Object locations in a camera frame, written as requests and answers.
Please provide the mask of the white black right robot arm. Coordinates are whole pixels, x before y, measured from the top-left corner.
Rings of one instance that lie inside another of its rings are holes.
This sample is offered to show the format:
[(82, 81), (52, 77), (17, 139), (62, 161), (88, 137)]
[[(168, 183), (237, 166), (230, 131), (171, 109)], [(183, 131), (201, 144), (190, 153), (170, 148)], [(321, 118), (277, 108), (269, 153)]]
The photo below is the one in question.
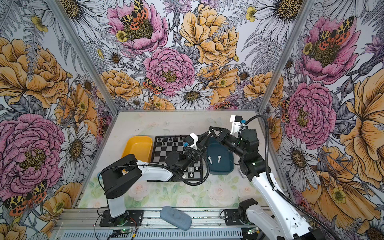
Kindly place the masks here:
[(313, 229), (301, 210), (282, 192), (268, 164), (268, 153), (259, 152), (260, 141), (256, 130), (249, 129), (241, 116), (231, 116), (230, 130), (210, 127), (212, 137), (226, 150), (239, 157), (241, 173), (256, 187), (268, 204), (268, 215), (254, 199), (239, 203), (240, 219), (254, 224), (270, 240), (324, 240), (320, 229)]

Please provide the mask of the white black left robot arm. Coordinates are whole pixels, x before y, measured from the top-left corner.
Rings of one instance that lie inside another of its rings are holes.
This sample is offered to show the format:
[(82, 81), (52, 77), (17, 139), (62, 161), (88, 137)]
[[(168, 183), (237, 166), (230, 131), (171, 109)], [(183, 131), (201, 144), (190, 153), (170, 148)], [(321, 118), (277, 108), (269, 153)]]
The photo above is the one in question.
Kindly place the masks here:
[(184, 153), (169, 153), (163, 165), (145, 163), (135, 155), (127, 155), (101, 171), (103, 188), (107, 199), (109, 214), (115, 219), (126, 213), (124, 194), (140, 181), (167, 182), (173, 178), (191, 184), (183, 177), (184, 169), (198, 160), (199, 151), (196, 143), (198, 136), (188, 135), (183, 142)]

